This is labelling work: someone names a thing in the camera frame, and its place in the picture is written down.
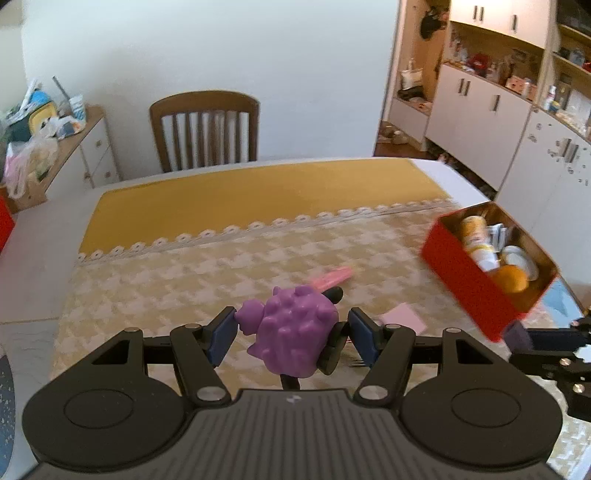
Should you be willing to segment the orange fruit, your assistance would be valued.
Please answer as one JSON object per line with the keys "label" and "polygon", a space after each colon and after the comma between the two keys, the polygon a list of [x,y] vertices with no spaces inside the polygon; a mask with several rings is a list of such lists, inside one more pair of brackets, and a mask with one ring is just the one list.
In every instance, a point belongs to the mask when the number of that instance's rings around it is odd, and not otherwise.
{"label": "orange fruit", "polygon": [[527,273],[516,265],[502,265],[491,270],[488,276],[505,294],[518,294],[529,287]]}

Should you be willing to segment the round tin lid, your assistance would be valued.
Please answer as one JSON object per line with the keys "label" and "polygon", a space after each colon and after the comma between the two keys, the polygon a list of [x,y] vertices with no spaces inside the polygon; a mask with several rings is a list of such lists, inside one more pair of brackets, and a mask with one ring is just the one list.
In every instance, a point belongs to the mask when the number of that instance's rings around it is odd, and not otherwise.
{"label": "round tin lid", "polygon": [[501,251],[501,259],[507,265],[520,268],[527,274],[528,280],[533,282],[539,278],[539,269],[533,258],[522,248],[508,245]]}

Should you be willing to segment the white yellow cylindrical bottle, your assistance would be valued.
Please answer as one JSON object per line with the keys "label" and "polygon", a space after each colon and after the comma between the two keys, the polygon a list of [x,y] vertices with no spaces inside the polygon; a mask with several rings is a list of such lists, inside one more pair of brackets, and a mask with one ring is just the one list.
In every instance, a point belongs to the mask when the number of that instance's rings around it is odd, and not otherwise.
{"label": "white yellow cylindrical bottle", "polygon": [[463,219],[460,234],[464,250],[483,271],[492,271],[500,266],[484,217],[473,215]]}

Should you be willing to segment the pink sticky note pad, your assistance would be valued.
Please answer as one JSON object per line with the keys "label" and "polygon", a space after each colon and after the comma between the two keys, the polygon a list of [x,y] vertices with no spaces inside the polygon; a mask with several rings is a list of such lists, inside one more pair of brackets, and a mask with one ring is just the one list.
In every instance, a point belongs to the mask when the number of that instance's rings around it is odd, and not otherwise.
{"label": "pink sticky note pad", "polygon": [[401,303],[379,316],[378,323],[386,325],[401,325],[412,329],[417,335],[427,330],[427,325],[415,310],[407,303]]}

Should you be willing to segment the purple spiky toy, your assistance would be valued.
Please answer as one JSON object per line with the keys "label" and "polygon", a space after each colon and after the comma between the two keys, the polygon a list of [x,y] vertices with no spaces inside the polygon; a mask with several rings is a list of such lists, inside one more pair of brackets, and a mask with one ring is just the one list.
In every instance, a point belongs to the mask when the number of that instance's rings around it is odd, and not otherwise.
{"label": "purple spiky toy", "polygon": [[280,377],[287,391],[301,389],[301,379],[315,372],[329,375],[337,368],[348,337],[348,324],[339,320],[339,286],[318,292],[311,285],[273,289],[266,302],[245,301],[235,314],[239,329],[254,342],[247,353],[263,361]]}

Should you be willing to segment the purple eraser block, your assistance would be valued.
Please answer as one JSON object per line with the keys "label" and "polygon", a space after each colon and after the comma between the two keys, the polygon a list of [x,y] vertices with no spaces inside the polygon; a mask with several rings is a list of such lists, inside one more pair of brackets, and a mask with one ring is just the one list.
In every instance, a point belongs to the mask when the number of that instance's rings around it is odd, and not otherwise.
{"label": "purple eraser block", "polygon": [[512,353],[515,351],[531,351],[533,349],[532,338],[520,321],[514,322],[505,329],[503,339]]}

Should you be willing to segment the white frame sunglasses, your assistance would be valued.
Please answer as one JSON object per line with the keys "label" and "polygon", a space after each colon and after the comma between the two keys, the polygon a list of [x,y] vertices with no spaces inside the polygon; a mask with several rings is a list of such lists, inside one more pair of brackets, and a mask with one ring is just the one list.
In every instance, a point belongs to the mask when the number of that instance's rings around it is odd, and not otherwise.
{"label": "white frame sunglasses", "polygon": [[508,228],[503,223],[488,226],[490,244],[496,252],[501,252],[507,244]]}

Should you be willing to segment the red snack wrapper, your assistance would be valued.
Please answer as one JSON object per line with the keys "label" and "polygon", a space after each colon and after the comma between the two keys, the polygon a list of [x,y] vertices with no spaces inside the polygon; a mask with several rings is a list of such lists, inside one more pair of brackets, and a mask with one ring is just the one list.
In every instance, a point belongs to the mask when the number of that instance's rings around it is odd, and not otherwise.
{"label": "red snack wrapper", "polygon": [[346,341],[346,344],[341,352],[341,360],[346,366],[351,368],[366,368],[367,363],[363,361],[362,356],[356,350],[355,345],[351,339]]}

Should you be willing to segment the round dark placemat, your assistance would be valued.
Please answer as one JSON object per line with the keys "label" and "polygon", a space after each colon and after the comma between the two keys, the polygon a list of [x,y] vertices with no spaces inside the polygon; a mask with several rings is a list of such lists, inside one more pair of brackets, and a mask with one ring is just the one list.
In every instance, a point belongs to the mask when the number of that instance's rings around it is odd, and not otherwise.
{"label": "round dark placemat", "polygon": [[8,469],[14,445],[16,404],[8,356],[0,358],[0,474]]}

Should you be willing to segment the yellow beige table mat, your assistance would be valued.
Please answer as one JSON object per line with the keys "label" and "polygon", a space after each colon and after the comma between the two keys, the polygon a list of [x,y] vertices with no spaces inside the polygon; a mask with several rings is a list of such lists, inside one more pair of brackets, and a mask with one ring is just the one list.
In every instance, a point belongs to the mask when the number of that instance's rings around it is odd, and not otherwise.
{"label": "yellow beige table mat", "polygon": [[60,374],[127,327],[204,324],[339,267],[339,313],[406,304],[437,335],[478,327],[421,258],[449,187],[414,162],[365,159],[222,170],[101,195],[78,251],[54,344]]}

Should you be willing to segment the pink highlighter pen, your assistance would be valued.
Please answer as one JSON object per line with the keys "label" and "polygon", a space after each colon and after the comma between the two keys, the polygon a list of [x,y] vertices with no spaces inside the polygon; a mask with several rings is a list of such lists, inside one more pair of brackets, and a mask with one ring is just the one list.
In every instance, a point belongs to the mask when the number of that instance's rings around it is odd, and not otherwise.
{"label": "pink highlighter pen", "polygon": [[351,267],[339,267],[317,278],[311,279],[308,284],[314,287],[315,290],[318,290],[318,292],[324,292],[325,290],[342,285],[343,282],[346,282],[352,276],[353,269]]}

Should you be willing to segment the red storage box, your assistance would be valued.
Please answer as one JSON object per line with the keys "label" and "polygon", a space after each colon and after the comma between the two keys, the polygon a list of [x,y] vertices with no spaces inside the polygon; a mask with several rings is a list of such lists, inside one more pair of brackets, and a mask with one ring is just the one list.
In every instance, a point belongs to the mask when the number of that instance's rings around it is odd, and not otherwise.
{"label": "red storage box", "polygon": [[0,251],[5,247],[14,226],[15,222],[8,206],[3,199],[0,199]]}

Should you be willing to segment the white drawer sideboard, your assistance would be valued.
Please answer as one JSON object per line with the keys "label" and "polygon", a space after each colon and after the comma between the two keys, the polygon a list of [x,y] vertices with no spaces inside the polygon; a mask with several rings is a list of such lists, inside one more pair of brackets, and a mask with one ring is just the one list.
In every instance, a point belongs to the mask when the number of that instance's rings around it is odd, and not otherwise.
{"label": "white drawer sideboard", "polygon": [[1,188],[12,213],[121,180],[103,108],[88,105],[86,112],[86,128],[58,142],[57,160],[39,184],[29,184],[17,200],[10,199],[6,188]]}

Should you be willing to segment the white tote bag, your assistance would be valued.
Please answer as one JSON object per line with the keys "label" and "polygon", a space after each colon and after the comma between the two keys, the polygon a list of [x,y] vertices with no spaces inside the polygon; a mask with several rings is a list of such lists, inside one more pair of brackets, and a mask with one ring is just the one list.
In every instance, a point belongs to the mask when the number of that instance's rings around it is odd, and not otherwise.
{"label": "white tote bag", "polygon": [[406,69],[401,71],[401,89],[411,90],[423,86],[423,69],[416,65],[415,59],[410,58]]}

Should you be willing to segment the brown wooden chair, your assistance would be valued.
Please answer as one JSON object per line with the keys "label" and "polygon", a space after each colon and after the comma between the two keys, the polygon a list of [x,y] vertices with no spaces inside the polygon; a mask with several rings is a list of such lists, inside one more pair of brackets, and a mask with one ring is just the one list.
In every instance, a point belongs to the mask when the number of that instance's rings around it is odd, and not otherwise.
{"label": "brown wooden chair", "polygon": [[225,90],[174,94],[149,107],[163,172],[256,162],[259,100]]}

